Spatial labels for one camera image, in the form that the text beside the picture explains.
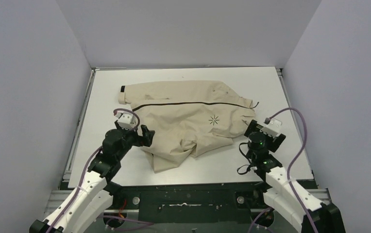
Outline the beige jacket with black lining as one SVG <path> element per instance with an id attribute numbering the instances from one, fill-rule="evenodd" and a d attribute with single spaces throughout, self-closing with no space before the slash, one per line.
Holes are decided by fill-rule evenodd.
<path id="1" fill-rule="evenodd" d="M 233 144 L 255 119 L 253 101 L 220 81 L 161 81 L 124 85 L 118 102 L 155 131 L 143 151 L 154 172 L 179 167 L 187 157 Z"/>

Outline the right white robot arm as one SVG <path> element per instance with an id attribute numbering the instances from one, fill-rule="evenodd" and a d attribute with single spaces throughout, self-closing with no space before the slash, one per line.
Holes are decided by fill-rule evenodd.
<path id="1" fill-rule="evenodd" d="M 248 139 L 248 151 L 244 154 L 248 169 L 263 181 L 262 187 L 253 193 L 253 202 L 277 211 L 299 233 L 344 233 L 338 207 L 324 203 L 306 190 L 272 155 L 286 138 L 279 133 L 281 125 L 276 119 L 265 124 L 252 120 L 244 133 Z"/>

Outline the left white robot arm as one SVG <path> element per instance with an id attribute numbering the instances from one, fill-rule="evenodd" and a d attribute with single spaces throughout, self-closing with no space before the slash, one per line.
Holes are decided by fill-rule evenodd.
<path id="1" fill-rule="evenodd" d="M 146 125 L 142 134 L 117 126 L 105 134 L 102 146 L 86 162 L 78 185 L 44 220 L 35 220 L 31 233 L 82 233 L 107 208 L 123 202 L 122 186 L 113 182 L 121 160 L 132 147 L 150 147 L 155 135 Z"/>

